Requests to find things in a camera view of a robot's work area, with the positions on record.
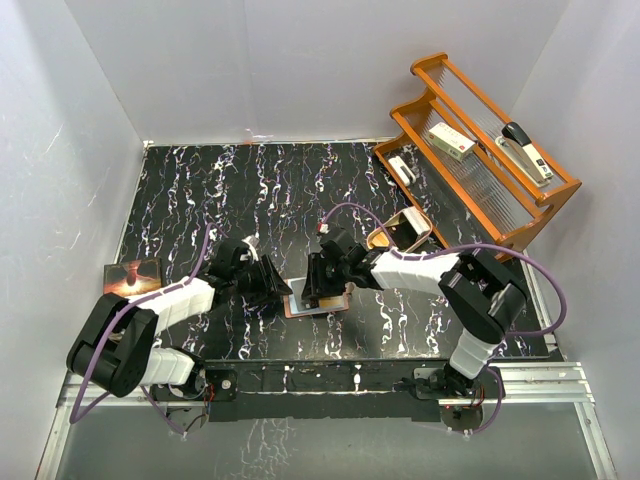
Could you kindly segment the pink leather card holder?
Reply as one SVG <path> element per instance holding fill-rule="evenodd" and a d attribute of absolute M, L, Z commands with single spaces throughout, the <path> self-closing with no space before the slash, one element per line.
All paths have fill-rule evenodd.
<path fill-rule="evenodd" d="M 344 293 L 342 296 L 326 297 L 317 301 L 303 300 L 302 292 L 305 278 L 298 277 L 287 279 L 285 283 L 292 293 L 283 298 L 284 313 L 286 318 L 299 318 L 326 313 L 335 313 L 349 309 L 350 296 Z"/>

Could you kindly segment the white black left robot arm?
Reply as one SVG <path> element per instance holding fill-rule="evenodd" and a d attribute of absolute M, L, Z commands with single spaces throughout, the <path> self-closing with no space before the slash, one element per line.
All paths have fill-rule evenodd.
<path fill-rule="evenodd" d="M 292 294 L 269 256 L 259 256 L 247 240 L 227 239 L 194 275 L 142 296 L 102 295 L 70 348 L 67 369 L 119 398 L 152 385 L 197 398 L 207 383 L 197 357 L 154 342 L 172 326 L 212 310 L 227 290 L 249 306 Z"/>

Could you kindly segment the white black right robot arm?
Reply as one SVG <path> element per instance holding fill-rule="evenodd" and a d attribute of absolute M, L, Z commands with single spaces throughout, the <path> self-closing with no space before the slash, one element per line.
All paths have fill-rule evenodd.
<path fill-rule="evenodd" d="M 491 245 L 414 254 L 395 247 L 366 249 L 346 230 L 326 224 L 318 236 L 320 250 L 308 256 L 303 300 L 342 295 L 349 284 L 442 296 L 463 330 L 445 366 L 424 384 L 460 397 L 480 387 L 482 371 L 528 302 L 527 289 L 494 257 Z"/>

